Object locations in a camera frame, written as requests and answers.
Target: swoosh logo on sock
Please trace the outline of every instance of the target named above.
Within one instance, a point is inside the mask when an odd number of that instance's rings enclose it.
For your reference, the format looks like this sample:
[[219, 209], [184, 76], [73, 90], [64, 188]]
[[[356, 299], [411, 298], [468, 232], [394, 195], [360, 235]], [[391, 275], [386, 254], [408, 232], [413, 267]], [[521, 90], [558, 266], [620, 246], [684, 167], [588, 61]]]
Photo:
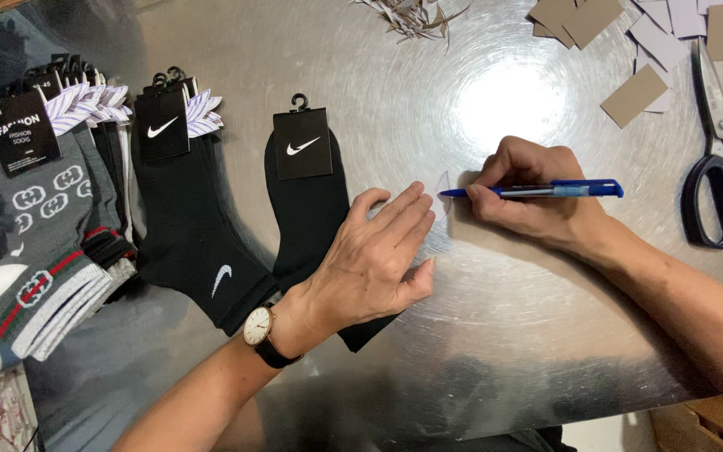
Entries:
[[177, 117], [177, 116], [174, 117], [174, 118], [172, 119], [172, 121], [167, 122], [166, 124], [164, 124], [163, 126], [161, 126], [161, 128], [159, 128], [158, 130], [153, 130], [153, 127], [150, 126], [150, 127], [147, 129], [147, 138], [154, 139], [156, 135], [158, 135], [160, 132], [163, 132], [163, 129], [169, 127], [169, 124], [172, 124], [172, 123], [174, 122], [174, 120], [177, 119], [177, 118], [179, 118], [179, 117]]
[[306, 143], [306, 144], [304, 144], [303, 146], [298, 147], [298, 148], [296, 148], [296, 149], [292, 149], [292, 143], [289, 143], [289, 144], [286, 146], [286, 153], [289, 154], [289, 155], [295, 155], [295, 154], [297, 154], [298, 152], [300, 152], [301, 150], [306, 149], [306, 147], [307, 147], [308, 145], [310, 145], [310, 144], [312, 144], [313, 142], [319, 140], [320, 138], [321, 138], [321, 137], [317, 137], [317, 138], [309, 141], [308, 143]]
[[227, 276], [233, 277], [233, 270], [231, 270], [230, 265], [223, 265], [222, 268], [219, 269], [219, 272], [216, 273], [216, 281], [214, 281], [214, 290], [211, 291], [212, 298], [216, 294], [216, 288], [219, 287], [219, 282], [222, 281], [222, 277], [225, 276], [225, 273], [227, 273]]
[[15, 249], [13, 252], [10, 253], [13, 257], [19, 257], [21, 256], [21, 251], [24, 251], [24, 242], [21, 242], [21, 248]]

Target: wrist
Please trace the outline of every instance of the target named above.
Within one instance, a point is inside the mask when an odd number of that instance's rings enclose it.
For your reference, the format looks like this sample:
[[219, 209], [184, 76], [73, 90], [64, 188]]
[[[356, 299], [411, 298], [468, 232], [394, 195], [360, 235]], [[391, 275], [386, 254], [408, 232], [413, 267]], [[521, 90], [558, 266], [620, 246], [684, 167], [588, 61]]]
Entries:
[[567, 249], [568, 253], [599, 269], [609, 269], [651, 247], [624, 223], [606, 216], [595, 230]]
[[317, 326], [304, 294], [292, 287], [271, 309], [275, 314], [270, 340], [280, 354], [295, 358], [306, 354], [326, 340], [333, 332]]

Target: scissors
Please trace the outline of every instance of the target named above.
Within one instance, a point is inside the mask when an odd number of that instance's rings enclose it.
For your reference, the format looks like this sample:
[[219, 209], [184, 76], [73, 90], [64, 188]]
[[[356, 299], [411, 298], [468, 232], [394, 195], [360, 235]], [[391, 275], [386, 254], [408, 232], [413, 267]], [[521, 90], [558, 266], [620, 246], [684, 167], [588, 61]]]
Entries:
[[[723, 249], [723, 93], [716, 68], [710, 59], [705, 43], [698, 39], [698, 53], [694, 70], [700, 115], [708, 134], [706, 156], [700, 159], [685, 179], [682, 189], [682, 219], [685, 236], [694, 244]], [[710, 182], [710, 192], [718, 213], [721, 239], [714, 241], [705, 232], [699, 212], [699, 187], [704, 178]]]

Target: blue pen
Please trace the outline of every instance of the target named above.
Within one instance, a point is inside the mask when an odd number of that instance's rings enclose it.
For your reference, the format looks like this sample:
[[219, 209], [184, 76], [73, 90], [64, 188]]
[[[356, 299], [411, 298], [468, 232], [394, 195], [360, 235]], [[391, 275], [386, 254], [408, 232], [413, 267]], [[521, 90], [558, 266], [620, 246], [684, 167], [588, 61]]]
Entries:
[[[599, 180], [553, 180], [548, 185], [523, 185], [517, 187], [490, 187], [502, 198], [549, 198], [577, 196], [617, 196], [623, 198], [623, 188], [613, 179]], [[440, 191], [441, 196], [467, 198], [463, 188]]]

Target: black leather watch strap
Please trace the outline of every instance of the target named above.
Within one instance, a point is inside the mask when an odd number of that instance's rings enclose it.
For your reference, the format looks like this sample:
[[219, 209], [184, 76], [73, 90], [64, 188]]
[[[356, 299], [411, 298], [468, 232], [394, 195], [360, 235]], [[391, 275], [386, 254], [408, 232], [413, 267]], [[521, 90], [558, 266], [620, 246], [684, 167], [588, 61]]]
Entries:
[[278, 349], [275, 348], [274, 345], [272, 345], [272, 342], [269, 340], [269, 338], [264, 338], [263, 341], [256, 345], [256, 353], [261, 356], [261, 359], [264, 360], [264, 362], [267, 363], [269, 367], [272, 367], [274, 369], [282, 369], [287, 365], [296, 363], [300, 360], [300, 358], [303, 357], [302, 354], [300, 356], [297, 356], [296, 358], [291, 359], [283, 356], [278, 352]]

